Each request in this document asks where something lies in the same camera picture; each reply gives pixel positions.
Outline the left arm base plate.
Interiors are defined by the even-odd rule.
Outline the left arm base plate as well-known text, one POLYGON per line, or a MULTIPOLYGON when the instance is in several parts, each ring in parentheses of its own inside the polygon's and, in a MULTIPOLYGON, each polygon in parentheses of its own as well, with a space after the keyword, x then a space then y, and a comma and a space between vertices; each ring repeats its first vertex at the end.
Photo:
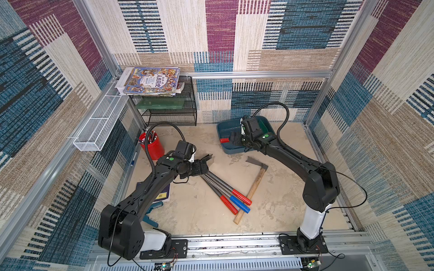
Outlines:
POLYGON ((188 252, 187 239, 172 239, 171 244, 164 245, 159 251, 141 251, 139 259, 141 260, 157 260, 157 259, 185 259, 188 252))

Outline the green hoe red grip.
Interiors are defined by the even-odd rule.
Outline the green hoe red grip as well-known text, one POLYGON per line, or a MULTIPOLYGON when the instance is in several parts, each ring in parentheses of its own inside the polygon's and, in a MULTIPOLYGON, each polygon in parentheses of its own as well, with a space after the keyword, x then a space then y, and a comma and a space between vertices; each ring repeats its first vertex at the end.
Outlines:
MULTIPOLYGON (((258 121, 260 128, 264 132, 273 132, 273 128, 269 121, 263 116, 255 117, 258 121)), ((239 132, 241 129, 240 118, 222 121, 217 124, 217 132, 220 143, 229 143, 229 138, 232 132, 239 132)))

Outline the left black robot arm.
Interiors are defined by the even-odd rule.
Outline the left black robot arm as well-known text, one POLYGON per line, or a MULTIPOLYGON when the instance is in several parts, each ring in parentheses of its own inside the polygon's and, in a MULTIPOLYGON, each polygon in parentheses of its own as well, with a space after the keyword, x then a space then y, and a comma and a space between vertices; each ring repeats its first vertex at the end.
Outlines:
POLYGON ((153 171, 145 181, 116 206, 107 205, 99 224, 98 245, 126 260, 132 260, 143 251, 168 253, 171 235, 158 229, 144 231, 141 222, 160 192, 174 179, 208 173, 209 154, 193 159, 196 147, 179 141, 170 151, 152 164, 153 171))

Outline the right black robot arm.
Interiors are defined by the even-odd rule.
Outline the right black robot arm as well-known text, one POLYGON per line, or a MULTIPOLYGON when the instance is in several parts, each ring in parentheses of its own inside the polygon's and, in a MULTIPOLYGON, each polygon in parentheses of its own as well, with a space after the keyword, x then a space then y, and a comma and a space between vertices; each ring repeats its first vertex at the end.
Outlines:
POLYGON ((229 142, 272 157, 292 170, 305 183, 302 198, 306 204, 305 217, 297 229, 297 246, 308 252, 322 243, 321 228, 326 212, 340 194, 336 168, 333 164, 310 159, 289 147, 277 133, 264 132, 256 117, 240 119, 240 130, 232 132, 229 142))

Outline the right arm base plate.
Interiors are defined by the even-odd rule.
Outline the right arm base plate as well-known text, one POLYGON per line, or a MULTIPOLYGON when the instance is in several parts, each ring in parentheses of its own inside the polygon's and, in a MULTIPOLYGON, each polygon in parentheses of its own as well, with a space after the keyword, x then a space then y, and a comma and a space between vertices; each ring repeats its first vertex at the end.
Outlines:
POLYGON ((279 234, 278 241, 283 255, 320 255, 328 253, 327 245, 321 234, 315 239, 307 239, 303 235, 290 236, 282 233, 279 234))

